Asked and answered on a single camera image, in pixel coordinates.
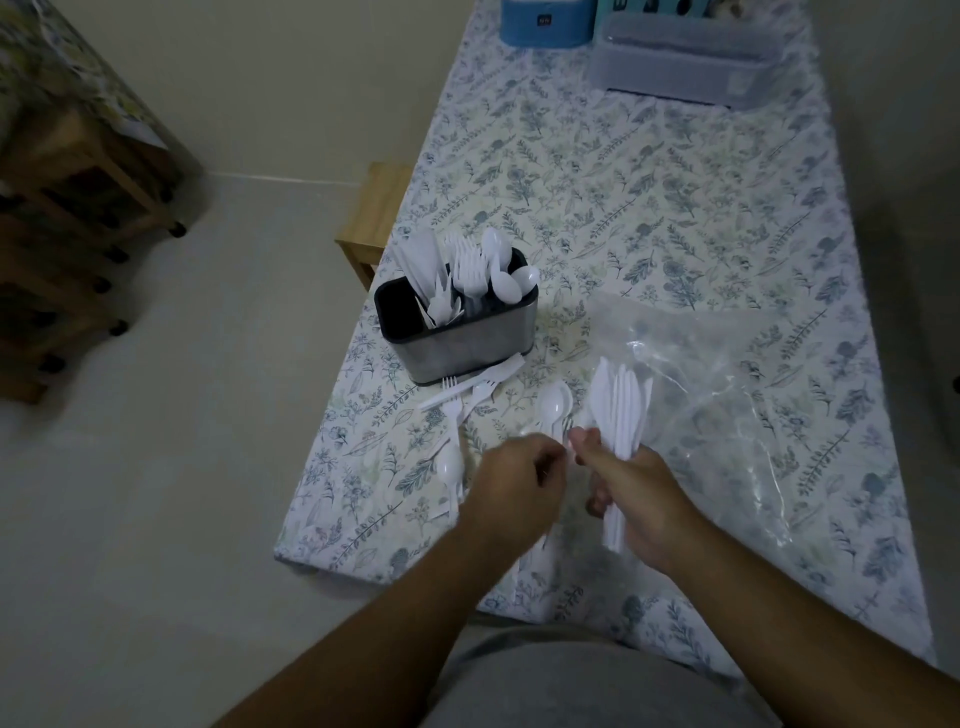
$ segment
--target gray shirt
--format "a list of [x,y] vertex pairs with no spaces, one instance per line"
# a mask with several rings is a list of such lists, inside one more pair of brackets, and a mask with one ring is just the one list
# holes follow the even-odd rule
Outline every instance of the gray shirt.
[[489,642],[444,674],[422,726],[769,725],[707,678],[618,644]]

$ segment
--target hand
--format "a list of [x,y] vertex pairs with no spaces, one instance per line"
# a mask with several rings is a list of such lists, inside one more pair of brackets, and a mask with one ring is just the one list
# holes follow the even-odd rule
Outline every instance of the hand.
[[678,539],[688,538],[706,520],[686,496],[663,458],[649,448],[620,460],[600,443],[600,430],[570,430],[577,462],[592,468],[587,511],[598,518],[616,503],[627,521],[626,542],[641,561],[670,572],[670,553]]
[[487,450],[460,507],[457,527],[513,563],[560,515],[566,490],[566,450],[546,435],[507,440]]

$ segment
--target cutlery holder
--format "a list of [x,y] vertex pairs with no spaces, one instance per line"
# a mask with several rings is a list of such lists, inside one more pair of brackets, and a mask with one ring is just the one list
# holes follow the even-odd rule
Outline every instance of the cutlery holder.
[[[523,253],[514,248],[507,271],[512,273],[526,264]],[[413,382],[426,386],[533,349],[539,296],[537,286],[519,303],[507,305],[489,289],[483,298],[484,313],[439,328],[427,328],[423,323],[417,295],[406,278],[381,284],[373,294],[373,304],[383,338]]]

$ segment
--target person's left hand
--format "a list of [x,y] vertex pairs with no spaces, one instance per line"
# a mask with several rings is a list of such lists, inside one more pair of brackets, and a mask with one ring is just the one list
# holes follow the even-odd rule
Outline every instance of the person's left hand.
[[519,558],[560,515],[565,456],[563,445],[542,434],[488,449],[460,507],[458,527]]

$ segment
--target label on container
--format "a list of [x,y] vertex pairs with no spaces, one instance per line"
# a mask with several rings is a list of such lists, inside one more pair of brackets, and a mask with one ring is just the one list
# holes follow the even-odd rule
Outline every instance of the label on container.
[[727,94],[729,96],[743,96],[754,84],[756,71],[731,71],[727,80]]

